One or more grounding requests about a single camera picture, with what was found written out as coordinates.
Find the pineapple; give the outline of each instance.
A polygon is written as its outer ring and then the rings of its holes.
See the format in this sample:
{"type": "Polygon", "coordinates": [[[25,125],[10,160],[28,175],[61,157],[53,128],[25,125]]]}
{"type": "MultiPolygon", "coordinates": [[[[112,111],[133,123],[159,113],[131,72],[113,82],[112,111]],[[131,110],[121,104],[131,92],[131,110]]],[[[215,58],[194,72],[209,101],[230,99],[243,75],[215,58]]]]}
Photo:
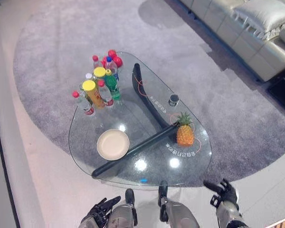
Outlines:
{"type": "Polygon", "coordinates": [[[194,135],[190,124],[192,123],[189,114],[181,113],[178,116],[178,129],[176,134],[177,144],[180,146],[192,146],[194,135]]]}

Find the bottle label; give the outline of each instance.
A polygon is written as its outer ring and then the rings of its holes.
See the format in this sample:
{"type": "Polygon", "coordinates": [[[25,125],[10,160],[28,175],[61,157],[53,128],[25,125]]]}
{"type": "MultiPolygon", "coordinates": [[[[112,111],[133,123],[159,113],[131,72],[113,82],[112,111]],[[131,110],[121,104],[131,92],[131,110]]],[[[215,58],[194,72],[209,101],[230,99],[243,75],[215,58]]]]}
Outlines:
{"type": "Polygon", "coordinates": [[[116,93],[116,92],[118,92],[118,86],[117,85],[109,86],[109,90],[111,93],[116,93]]]}
{"type": "Polygon", "coordinates": [[[85,114],[86,115],[92,115],[94,113],[94,108],[91,107],[89,111],[86,111],[85,114]]]}
{"type": "Polygon", "coordinates": [[[111,99],[110,101],[104,100],[104,104],[105,104],[106,106],[111,106],[111,105],[113,105],[113,103],[114,103],[113,99],[111,99]]]}
{"type": "Polygon", "coordinates": [[[94,95],[95,95],[96,100],[98,100],[98,106],[103,108],[104,107],[104,103],[103,103],[103,100],[102,100],[98,90],[95,90],[94,95]]]}
{"type": "Polygon", "coordinates": [[[118,73],[117,73],[117,72],[114,74],[114,77],[115,77],[115,79],[116,79],[117,81],[119,81],[119,77],[118,77],[118,73]]]}

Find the white pillow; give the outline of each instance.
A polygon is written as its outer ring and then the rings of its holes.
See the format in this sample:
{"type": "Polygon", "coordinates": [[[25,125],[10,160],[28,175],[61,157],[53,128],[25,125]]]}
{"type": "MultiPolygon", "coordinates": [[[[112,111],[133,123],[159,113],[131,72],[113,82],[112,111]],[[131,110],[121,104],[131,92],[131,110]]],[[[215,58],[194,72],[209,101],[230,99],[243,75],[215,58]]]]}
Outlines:
{"type": "Polygon", "coordinates": [[[254,36],[269,40],[285,26],[285,4],[278,0],[250,0],[234,8],[235,19],[253,28],[254,36]]]}

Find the yellow bottle cap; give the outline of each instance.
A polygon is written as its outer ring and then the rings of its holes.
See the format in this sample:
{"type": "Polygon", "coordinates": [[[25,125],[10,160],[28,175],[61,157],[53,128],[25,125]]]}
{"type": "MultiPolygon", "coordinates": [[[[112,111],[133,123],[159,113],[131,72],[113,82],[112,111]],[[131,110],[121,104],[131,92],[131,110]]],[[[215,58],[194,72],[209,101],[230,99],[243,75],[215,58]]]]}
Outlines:
{"type": "Polygon", "coordinates": [[[105,69],[103,67],[97,67],[93,71],[96,77],[103,77],[105,76],[105,69]]]}
{"type": "Polygon", "coordinates": [[[105,75],[108,75],[108,76],[112,75],[112,71],[110,69],[106,69],[105,75]]]}
{"type": "Polygon", "coordinates": [[[96,83],[94,81],[92,81],[92,80],[86,80],[86,81],[83,82],[82,88],[85,91],[91,91],[91,90],[96,88],[96,83]]]}

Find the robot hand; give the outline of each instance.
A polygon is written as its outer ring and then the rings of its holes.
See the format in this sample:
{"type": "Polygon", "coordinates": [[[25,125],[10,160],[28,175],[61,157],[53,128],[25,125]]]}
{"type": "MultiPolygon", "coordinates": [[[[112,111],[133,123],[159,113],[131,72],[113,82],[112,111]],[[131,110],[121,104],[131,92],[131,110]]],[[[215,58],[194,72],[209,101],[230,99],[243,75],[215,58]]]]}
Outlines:
{"type": "Polygon", "coordinates": [[[217,186],[213,183],[204,180],[204,185],[206,188],[215,191],[218,196],[213,195],[210,204],[216,208],[219,208],[221,202],[229,201],[233,203],[238,210],[238,195],[236,193],[235,188],[228,182],[228,180],[223,179],[220,183],[223,187],[217,186]]]}
{"type": "Polygon", "coordinates": [[[106,198],[95,204],[89,213],[81,220],[79,228],[103,228],[105,227],[112,207],[120,201],[121,197],[106,201],[106,198]]]}
{"type": "Polygon", "coordinates": [[[220,228],[247,228],[242,215],[238,212],[238,195],[235,188],[223,179],[218,186],[208,181],[204,181],[206,188],[216,192],[218,195],[213,195],[210,204],[217,211],[218,225],[220,228]]]}

